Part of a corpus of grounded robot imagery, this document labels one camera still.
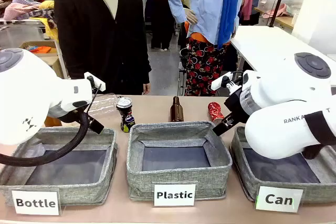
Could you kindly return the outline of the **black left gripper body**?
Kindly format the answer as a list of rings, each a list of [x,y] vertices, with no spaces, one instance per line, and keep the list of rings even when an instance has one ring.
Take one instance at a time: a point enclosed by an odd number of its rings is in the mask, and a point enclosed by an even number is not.
[[[61,117],[61,121],[64,123],[77,122],[79,124],[89,124],[89,116],[84,110],[74,110],[70,111],[66,115]]]

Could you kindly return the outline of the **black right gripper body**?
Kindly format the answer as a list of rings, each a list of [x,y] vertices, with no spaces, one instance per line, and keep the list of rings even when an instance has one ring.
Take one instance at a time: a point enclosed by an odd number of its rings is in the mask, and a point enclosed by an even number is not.
[[[230,110],[230,114],[225,116],[225,119],[231,124],[246,123],[249,118],[240,104],[241,92],[242,88],[238,88],[224,102],[224,105]]]

